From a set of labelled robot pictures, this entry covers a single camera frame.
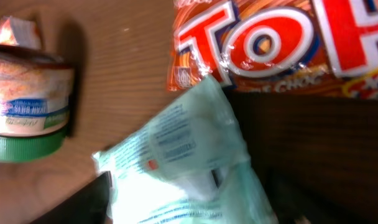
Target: chocolate bar package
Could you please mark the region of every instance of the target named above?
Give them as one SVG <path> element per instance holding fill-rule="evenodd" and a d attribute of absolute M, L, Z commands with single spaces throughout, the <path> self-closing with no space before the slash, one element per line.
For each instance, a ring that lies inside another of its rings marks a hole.
<path fill-rule="evenodd" d="M 378 99 L 378 0 L 174 1 L 167 88 Z"/>

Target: brown wooden surface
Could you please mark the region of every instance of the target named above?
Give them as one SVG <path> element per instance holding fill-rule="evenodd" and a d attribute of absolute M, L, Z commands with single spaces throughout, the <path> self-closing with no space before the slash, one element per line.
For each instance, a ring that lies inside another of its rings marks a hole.
<path fill-rule="evenodd" d="M 38 20 L 47 51 L 75 62 L 81 83 L 74 132 L 63 148 L 40 161 L 0 164 L 0 224 L 15 224 L 93 179 L 91 153 L 124 139 L 177 94 L 165 92 L 172 1 L 0 1 L 5 14 Z M 231 98 L 257 168 L 274 167 L 378 219 L 378 102 Z"/>

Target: red lettering with white outline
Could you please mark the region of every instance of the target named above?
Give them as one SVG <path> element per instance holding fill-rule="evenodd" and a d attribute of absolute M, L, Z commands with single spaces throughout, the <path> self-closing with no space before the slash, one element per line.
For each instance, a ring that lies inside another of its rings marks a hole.
<path fill-rule="evenodd" d="M 182 52 L 189 48 L 201 73 L 206 75 L 211 70 L 219 82 L 230 85 L 219 64 L 221 54 L 215 33 L 235 21 L 232 1 L 217 4 L 181 26 L 175 33 L 175 49 Z"/>
<path fill-rule="evenodd" d="M 253 45 L 262 37 L 270 40 L 270 48 L 265 54 L 257 54 Z M 236 74 L 269 77 L 297 64 L 309 50 L 313 38 L 312 22 L 304 12 L 274 8 L 239 23 L 226 39 L 223 54 Z"/>
<path fill-rule="evenodd" d="M 313 0 L 337 77 L 358 76 L 378 68 L 378 13 L 364 1 Z"/>

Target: green lid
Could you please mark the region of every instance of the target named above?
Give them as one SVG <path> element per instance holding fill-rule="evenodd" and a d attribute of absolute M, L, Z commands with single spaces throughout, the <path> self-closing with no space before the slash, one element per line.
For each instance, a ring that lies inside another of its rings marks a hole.
<path fill-rule="evenodd" d="M 0 136 L 0 162 L 27 162 L 45 157 L 62 146 L 65 135 L 66 128 L 30 138 Z"/>

